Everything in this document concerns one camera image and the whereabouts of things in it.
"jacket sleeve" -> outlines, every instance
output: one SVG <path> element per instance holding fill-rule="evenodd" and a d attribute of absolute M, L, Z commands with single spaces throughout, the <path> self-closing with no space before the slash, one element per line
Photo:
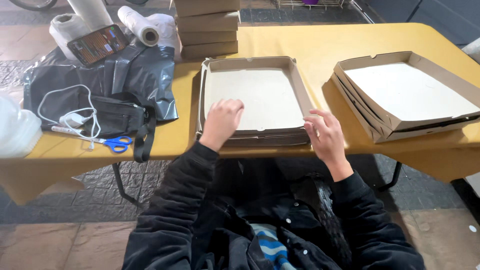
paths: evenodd
<path fill-rule="evenodd" d="M 342 220 L 354 269 L 425 268 L 422 256 L 357 172 L 334 183 L 332 191 L 333 211 Z"/>
<path fill-rule="evenodd" d="M 122 269 L 190 269 L 192 224 L 216 159 L 216 152 L 196 142 L 170 164 L 130 233 Z"/>

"table leg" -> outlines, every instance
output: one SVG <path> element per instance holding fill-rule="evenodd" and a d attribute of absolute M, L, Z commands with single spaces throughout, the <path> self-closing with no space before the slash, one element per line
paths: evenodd
<path fill-rule="evenodd" d="M 398 181 L 398 176 L 400 175 L 400 170 L 402 169 L 402 163 L 401 162 L 396 162 L 396 165 L 395 165 L 395 171 L 393 172 L 393 178 L 392 178 L 392 181 L 386 185 L 383 185 L 381 187 L 378 188 L 378 191 L 380 192 L 383 192 L 389 188 L 391 188 L 392 186 L 394 186 L 397 181 Z"/>
<path fill-rule="evenodd" d="M 115 174 L 115 181 L 117 181 L 117 186 L 119 188 L 120 196 L 126 199 L 127 201 L 131 202 L 132 204 L 136 205 L 137 207 L 141 207 L 140 203 L 136 199 L 132 198 L 130 195 L 126 194 L 125 190 L 123 189 L 123 183 L 120 177 L 120 162 L 113 163 L 112 168 L 113 168 L 113 173 Z"/>

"person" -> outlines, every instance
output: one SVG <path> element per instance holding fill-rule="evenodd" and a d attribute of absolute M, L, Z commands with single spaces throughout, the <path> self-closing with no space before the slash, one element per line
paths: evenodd
<path fill-rule="evenodd" d="M 219 160 L 237 129 L 240 100 L 214 103 L 200 140 L 175 159 L 138 217 L 123 269 L 341 269 L 312 208 L 295 200 L 271 159 Z M 353 269 L 424 269 L 422 256 L 345 157 L 340 123 L 311 110 L 313 150 L 332 177 L 333 212 Z"/>

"black pouch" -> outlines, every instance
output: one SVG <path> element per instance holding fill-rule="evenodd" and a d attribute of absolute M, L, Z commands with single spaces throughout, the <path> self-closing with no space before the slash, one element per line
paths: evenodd
<path fill-rule="evenodd" d="M 136 132 L 133 158 L 138 163 L 146 162 L 150 158 L 155 137 L 155 101 L 130 92 L 112 94 L 107 98 L 91 96 L 90 99 L 97 111 L 96 117 L 101 128 L 98 138 L 109 139 Z M 79 105 L 80 108 L 90 107 L 88 95 L 80 95 Z M 90 119 L 84 124 L 84 130 L 89 135 L 92 128 L 93 119 Z"/>

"wire rack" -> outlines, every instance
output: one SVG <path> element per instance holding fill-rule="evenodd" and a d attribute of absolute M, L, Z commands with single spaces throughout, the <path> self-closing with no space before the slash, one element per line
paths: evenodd
<path fill-rule="evenodd" d="M 289 7 L 295 7 L 295 6 L 309 6 L 310 8 L 312 7 L 340 7 L 343 8 L 343 2 L 344 0 L 319 0 L 316 5 L 306 5 L 302 2 L 302 0 L 277 0 L 278 6 L 289 6 Z"/>

